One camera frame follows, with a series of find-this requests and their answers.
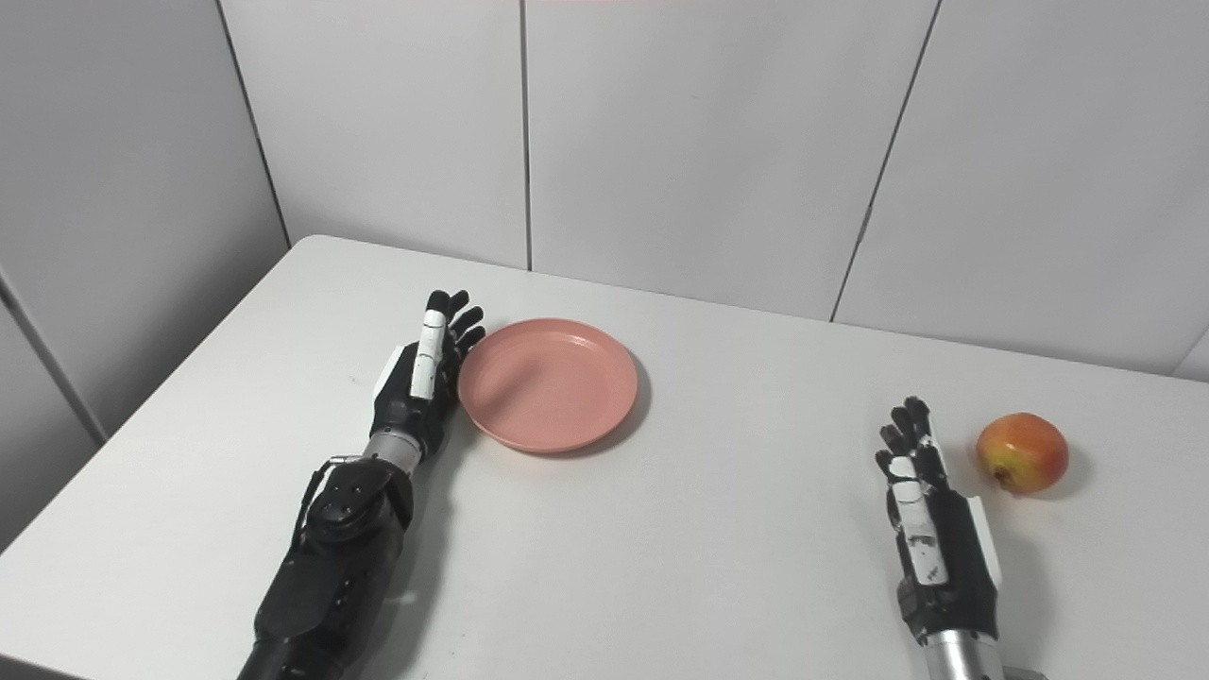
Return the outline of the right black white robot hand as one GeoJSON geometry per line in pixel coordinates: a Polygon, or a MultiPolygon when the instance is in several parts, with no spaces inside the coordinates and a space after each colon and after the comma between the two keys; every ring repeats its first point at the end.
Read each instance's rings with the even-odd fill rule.
{"type": "Polygon", "coordinates": [[[904,624],[918,644],[945,630],[1000,638],[1001,575],[985,512],[951,485],[931,410],[906,397],[879,434],[884,448],[874,461],[903,571],[895,597],[904,624]]]}

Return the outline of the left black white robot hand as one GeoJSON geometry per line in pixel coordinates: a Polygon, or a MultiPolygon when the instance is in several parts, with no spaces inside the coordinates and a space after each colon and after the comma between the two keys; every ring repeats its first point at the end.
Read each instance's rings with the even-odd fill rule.
{"type": "Polygon", "coordinates": [[[418,340],[398,348],[375,394],[365,457],[411,474],[441,451],[462,367],[486,336],[484,309],[469,301],[467,290],[430,293],[418,340]]]}

